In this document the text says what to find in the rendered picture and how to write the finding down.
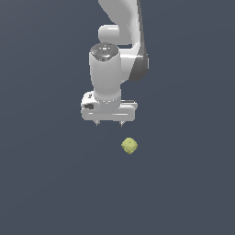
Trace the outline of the small yellow-green cube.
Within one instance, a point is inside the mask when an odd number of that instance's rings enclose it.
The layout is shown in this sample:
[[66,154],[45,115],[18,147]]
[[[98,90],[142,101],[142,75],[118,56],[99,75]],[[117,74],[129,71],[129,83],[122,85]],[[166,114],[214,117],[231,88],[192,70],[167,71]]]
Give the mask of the small yellow-green cube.
[[125,138],[121,147],[126,153],[132,154],[138,148],[138,143],[133,138]]

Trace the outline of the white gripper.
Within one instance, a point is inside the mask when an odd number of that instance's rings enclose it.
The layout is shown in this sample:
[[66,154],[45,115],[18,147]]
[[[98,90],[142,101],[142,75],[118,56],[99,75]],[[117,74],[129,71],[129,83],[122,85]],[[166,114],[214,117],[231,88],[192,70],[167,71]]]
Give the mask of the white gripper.
[[135,119],[135,111],[138,103],[134,100],[121,100],[120,98],[110,101],[99,100],[94,92],[86,92],[81,102],[81,114],[84,120],[93,120],[97,126],[100,121],[119,121],[122,127],[125,121]]

